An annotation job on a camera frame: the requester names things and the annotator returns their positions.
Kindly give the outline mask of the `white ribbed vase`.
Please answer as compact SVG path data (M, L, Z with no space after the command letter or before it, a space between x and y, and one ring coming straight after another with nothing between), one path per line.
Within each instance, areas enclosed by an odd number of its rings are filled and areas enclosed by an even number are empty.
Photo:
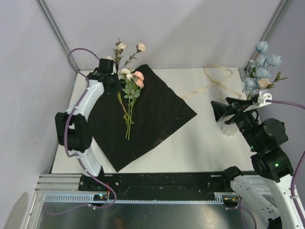
M225 124L222 123L221 131L226 136L234 136L239 130L236 124Z

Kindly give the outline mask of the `aluminium frame rails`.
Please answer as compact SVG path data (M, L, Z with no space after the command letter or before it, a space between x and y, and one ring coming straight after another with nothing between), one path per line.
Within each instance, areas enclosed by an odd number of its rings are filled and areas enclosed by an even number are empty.
M226 103L211 101L216 122L235 125L251 151L254 171L268 185L275 204L270 204L248 183L238 167L222 172L194 173L105 173L93 155L95 139L90 127L91 112L100 96L121 93L125 83L112 73L90 72L78 102L55 115L57 138L69 157L77 157L83 174L77 194L56 194L57 202L71 202L76 208L103 209L113 204L198 204L217 203L218 192L232 192L251 203L250 215L258 215L268 229L302 229L302 212L296 200L295 175L280 145L288 140L285 125L269 118L259 120L259 108L274 101L265 89L257 89L251 99L227 97Z

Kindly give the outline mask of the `cream small rose spray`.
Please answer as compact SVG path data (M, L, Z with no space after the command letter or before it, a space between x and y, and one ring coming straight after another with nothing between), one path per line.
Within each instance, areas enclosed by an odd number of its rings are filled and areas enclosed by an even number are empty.
M119 67L119 70L129 66L134 60L138 60L138 54L146 51L146 45L142 42L135 45L132 53L127 52L128 45L120 38L115 42L112 49L113 55L107 56L106 59L113 60Z

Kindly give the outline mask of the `blue and pink flower bouquet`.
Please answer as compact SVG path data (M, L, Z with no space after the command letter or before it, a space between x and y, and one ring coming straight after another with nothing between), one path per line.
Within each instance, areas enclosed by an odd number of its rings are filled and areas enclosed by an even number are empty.
M126 123L125 138L130 140L131 126L134 124L132 120L133 107L137 99L141 95L141 90L144 88L144 75L140 71L132 73L131 69L123 68L119 72L119 77L122 80L123 95L118 93L118 100L124 111L124 120Z

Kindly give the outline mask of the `blue flower stem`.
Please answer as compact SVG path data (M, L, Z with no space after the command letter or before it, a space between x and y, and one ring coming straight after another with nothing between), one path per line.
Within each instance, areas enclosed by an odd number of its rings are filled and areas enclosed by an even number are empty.
M272 76L272 68L275 68L279 66L282 63L282 58L280 55L276 55L274 53L269 54L269 44L267 41L259 41L256 43L255 46L255 52L256 52L256 58L253 60L250 60L250 70L247 72L247 77L249 76L250 72L256 72L268 75L268 72L270 72L270 75Z

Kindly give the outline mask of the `single peach rose stem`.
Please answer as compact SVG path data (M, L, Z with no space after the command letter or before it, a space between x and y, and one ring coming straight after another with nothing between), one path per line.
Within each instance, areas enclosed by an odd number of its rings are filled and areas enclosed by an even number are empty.
M282 77L281 72L276 74L275 79L270 81L270 72L268 75L256 72L250 72L249 76L242 83L243 92L246 94L246 99L250 100L254 97L254 94L258 90L272 89L275 87L275 83L288 79L288 77Z

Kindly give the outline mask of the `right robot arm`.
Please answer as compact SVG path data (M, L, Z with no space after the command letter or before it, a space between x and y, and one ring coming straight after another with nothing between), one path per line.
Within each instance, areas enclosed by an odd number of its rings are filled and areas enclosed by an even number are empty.
M245 175L236 166L224 170L220 187L224 191L235 191L240 200L249 204L250 215L256 214L267 229L303 229L305 210L298 197L293 169L288 155L281 144L288 141L283 122L269 118L258 123L253 113L258 108L277 103L270 93L256 95L251 100L226 98L227 103L211 101L217 122L229 117L226 125L235 124L253 155L251 161L254 171L263 178L269 187L275 204L272 205L248 183Z

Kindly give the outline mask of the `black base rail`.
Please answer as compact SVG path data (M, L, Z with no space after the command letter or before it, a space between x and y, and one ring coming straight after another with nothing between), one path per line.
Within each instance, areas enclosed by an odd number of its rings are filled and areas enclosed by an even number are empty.
M98 180L80 178L79 191L110 192L118 201L206 201L215 193L232 192L230 183L242 172L230 167L221 172L101 174Z

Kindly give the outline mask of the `cream ribbon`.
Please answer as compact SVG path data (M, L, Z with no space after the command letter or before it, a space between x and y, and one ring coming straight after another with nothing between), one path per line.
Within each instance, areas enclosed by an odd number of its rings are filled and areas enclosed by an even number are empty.
M219 92L221 91L221 89L223 89L224 91L229 92L229 93L237 96L238 99L241 99L242 98L242 94L241 93L239 93L239 92L237 92L237 91L227 87L226 85L224 85L222 83L224 80L230 79L233 76L234 71L231 68L223 67L223 66L221 66L219 64L211 64L210 67L211 68L217 68L217 69L220 69L220 70L225 71L225 72L229 72L229 74L226 77L222 78L221 80L216 80L206 71L207 68L203 68L204 75L209 79L209 81L212 84L209 85L209 86L201 87L201 88L199 88L199 89L197 89L195 91L192 91L192 92L188 93L187 95L183 96L182 99L191 98L192 96L194 96L196 94L199 94L199 93L202 93L203 91L205 91L205 90L207 90L209 88L212 88L213 86L216 86L216 85L218 85L218 87L219 87L218 88Z

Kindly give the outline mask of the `black wrapping paper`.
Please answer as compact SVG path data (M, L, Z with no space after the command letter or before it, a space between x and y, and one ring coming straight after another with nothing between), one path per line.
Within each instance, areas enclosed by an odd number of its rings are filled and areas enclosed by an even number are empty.
M157 147L196 112L176 95L146 64L137 68L144 75L144 88L133 107L130 138L126 139L124 112L128 100L117 93L103 94L95 103L88 125L91 134L116 172Z

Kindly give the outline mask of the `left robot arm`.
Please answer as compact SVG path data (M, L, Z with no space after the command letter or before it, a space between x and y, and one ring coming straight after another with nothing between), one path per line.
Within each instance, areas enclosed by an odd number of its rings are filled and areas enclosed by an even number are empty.
M76 157L83 172L89 176L89 186L99 191L105 186L105 178L99 174L101 164L92 150L92 133L88 124L89 115L97 100L104 93L120 90L118 64L110 59L100 59L99 66L85 76L85 87L77 101L64 113L55 115L58 142L64 146L68 157Z

